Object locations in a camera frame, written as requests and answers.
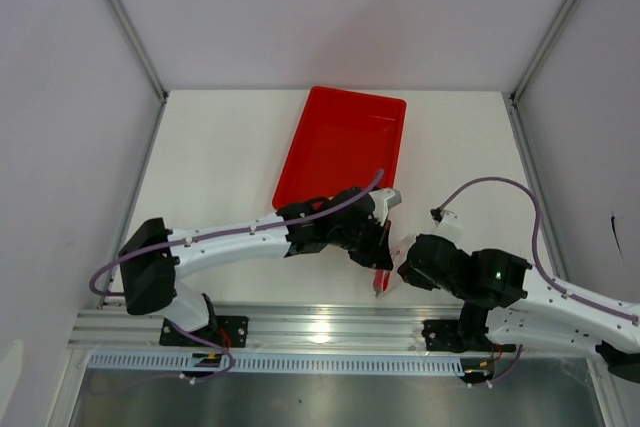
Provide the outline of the red chili pepper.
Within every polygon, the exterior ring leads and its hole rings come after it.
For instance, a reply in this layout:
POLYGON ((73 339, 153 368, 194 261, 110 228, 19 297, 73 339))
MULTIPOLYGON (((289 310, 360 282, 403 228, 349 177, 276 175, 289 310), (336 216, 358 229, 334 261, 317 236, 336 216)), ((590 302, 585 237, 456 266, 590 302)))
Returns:
POLYGON ((399 249, 395 249, 391 253, 391 259, 393 267, 390 271, 375 271, 372 287, 376 297, 388 294, 402 283, 402 278, 398 273, 398 269, 404 259, 403 253, 399 249))

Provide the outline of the clear zip top bag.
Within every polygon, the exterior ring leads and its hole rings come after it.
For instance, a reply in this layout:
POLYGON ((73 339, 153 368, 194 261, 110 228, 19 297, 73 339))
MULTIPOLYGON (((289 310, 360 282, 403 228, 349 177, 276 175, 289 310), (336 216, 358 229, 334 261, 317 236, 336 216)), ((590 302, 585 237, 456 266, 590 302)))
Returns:
POLYGON ((416 237, 416 234, 409 234, 391 249, 392 269, 390 271, 375 271, 372 288, 376 297, 390 293, 403 282, 399 268, 406 261, 409 249, 416 237))

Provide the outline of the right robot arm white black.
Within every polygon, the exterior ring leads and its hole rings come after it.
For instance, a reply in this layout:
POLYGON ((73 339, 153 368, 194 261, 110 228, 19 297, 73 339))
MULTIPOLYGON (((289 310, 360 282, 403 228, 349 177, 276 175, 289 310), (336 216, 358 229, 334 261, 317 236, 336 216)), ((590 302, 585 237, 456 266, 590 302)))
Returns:
POLYGON ((505 251, 466 253, 431 234, 408 238, 393 260, 405 283, 443 290, 463 303, 454 321, 424 321, 430 351, 561 351, 599 358, 613 376, 639 380, 636 304, 545 280, 527 260, 505 251))

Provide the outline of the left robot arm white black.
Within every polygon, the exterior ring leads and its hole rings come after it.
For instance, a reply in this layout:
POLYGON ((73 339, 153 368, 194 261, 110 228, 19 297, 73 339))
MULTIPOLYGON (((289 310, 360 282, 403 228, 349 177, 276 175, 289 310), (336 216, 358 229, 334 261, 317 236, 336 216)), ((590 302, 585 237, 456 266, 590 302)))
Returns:
POLYGON ((360 266, 391 270, 389 212, 400 201, 393 188, 353 187, 228 229, 171 230, 162 218, 149 219, 119 253, 126 311, 160 315, 192 345, 207 346, 219 328, 213 304, 184 278, 238 261, 317 254, 328 246, 360 266))

